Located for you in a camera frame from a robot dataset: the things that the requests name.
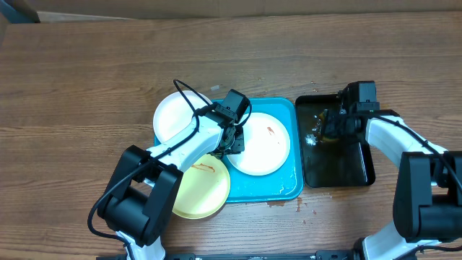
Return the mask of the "white plate with sauce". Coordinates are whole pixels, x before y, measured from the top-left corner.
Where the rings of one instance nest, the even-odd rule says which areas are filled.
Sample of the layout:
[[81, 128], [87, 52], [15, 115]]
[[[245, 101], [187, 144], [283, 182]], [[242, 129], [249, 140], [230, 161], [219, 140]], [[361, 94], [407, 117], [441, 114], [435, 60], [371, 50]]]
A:
[[240, 172], [265, 176], [278, 170], [290, 152], [286, 127], [267, 113], [251, 113], [243, 125], [244, 151], [227, 159]]

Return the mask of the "yellow plate with sauce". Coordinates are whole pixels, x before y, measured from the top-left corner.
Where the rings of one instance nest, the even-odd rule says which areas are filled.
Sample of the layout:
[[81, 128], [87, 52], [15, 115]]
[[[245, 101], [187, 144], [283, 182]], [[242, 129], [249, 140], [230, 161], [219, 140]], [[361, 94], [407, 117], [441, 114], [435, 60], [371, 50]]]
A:
[[204, 155], [183, 174], [173, 213], [190, 220], [209, 217], [222, 208], [229, 193], [230, 174], [225, 164]]

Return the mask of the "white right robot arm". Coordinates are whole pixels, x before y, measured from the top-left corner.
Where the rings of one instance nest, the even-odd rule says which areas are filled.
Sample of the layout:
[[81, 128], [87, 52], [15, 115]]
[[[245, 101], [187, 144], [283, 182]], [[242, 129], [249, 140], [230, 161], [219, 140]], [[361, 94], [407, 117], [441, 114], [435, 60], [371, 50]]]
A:
[[458, 252], [461, 238], [461, 153], [431, 143], [393, 110], [358, 103], [319, 119], [324, 142], [358, 137], [398, 168], [393, 220], [355, 246], [358, 259], [415, 259], [418, 252]]

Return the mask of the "green and yellow sponge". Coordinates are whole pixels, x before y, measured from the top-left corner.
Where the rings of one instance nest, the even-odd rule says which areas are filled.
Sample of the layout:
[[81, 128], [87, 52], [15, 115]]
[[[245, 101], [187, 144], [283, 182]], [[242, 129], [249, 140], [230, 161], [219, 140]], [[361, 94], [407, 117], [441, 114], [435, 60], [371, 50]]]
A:
[[340, 113], [335, 110], [325, 109], [318, 115], [318, 139], [322, 142], [335, 142], [340, 139], [339, 132]]

